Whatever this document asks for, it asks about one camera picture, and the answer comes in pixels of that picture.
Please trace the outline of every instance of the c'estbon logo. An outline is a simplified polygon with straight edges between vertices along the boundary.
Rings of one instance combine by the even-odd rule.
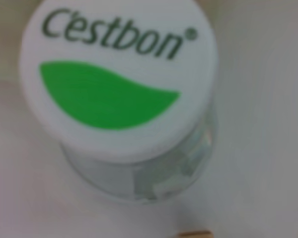
[[[59,17],[65,20],[61,25],[55,24]],[[134,49],[137,55],[151,55],[166,63],[180,56],[185,42],[198,37],[194,28],[186,29],[184,36],[168,32],[163,35],[154,29],[139,29],[132,19],[125,24],[121,17],[112,22],[88,19],[69,8],[46,15],[41,32],[50,40],[65,40],[67,44],[76,42],[118,52]],[[139,126],[161,115],[180,97],[180,92],[136,83],[136,79],[89,62],[48,61],[40,63],[39,68],[56,104],[75,120],[96,128],[123,130]]]
[[[60,108],[89,126],[123,130],[166,111],[179,92],[135,83],[108,69],[76,61],[40,65],[44,84]]]

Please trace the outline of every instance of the c'estbon bottle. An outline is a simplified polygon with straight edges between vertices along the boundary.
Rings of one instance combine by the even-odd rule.
[[[45,0],[22,40],[30,108],[99,192],[152,203],[211,156],[217,48],[193,0]]]

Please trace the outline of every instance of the bottle cap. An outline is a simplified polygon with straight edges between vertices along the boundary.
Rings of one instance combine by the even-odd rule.
[[[217,49],[192,0],[45,0],[19,67],[48,132],[98,160],[134,163],[166,153],[201,120]]]

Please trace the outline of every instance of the green leaf logo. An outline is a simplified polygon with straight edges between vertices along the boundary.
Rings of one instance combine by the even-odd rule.
[[[122,130],[146,123],[180,96],[82,62],[44,62],[40,70],[59,107],[74,119],[102,129]]]

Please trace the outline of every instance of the white table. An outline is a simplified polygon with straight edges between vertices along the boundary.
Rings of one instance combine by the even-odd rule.
[[[126,206],[95,195],[0,82],[0,238],[298,238],[298,0],[223,1],[219,136],[179,198]]]

